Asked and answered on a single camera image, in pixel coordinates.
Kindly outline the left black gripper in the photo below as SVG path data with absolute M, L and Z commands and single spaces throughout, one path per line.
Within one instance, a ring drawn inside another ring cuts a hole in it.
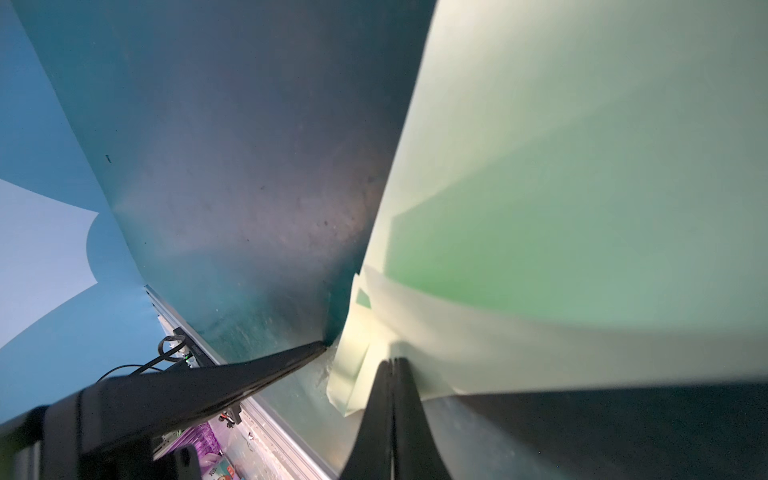
M 216 416 L 326 351 L 312 342 L 259 359 L 110 378 L 1 426 L 4 479 L 199 479 L 191 447 L 155 457 L 154 438 Z

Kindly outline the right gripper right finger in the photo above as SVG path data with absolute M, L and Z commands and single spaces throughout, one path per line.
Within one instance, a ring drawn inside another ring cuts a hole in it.
M 394 478 L 451 480 L 435 444 L 410 363 L 393 361 Z

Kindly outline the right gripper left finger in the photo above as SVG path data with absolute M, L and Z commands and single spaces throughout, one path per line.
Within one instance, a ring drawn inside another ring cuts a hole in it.
M 377 369 L 341 480 L 393 478 L 393 421 L 392 362 L 383 361 Z

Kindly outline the light green paper sheet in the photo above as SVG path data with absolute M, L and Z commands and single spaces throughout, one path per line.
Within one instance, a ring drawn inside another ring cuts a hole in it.
M 327 395 L 767 377 L 767 5 L 441 1 Z

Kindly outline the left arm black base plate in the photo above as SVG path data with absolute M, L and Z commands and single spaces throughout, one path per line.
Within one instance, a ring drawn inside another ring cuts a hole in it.
M 184 362 L 187 368 L 204 368 L 216 366 L 216 363 L 197 345 L 197 343 L 191 339 L 187 332 L 181 327 L 176 327 L 172 330 L 172 336 L 179 336 L 181 340 L 167 340 L 170 347 L 176 347 L 180 343 L 184 346 L 176 353 L 173 354 L 174 358 L 178 358 L 178 362 Z M 241 418 L 242 408 L 240 403 L 236 403 L 231 407 L 228 407 L 222 411 L 217 419 L 219 422 L 224 423 L 227 428 L 234 428 L 242 423 Z

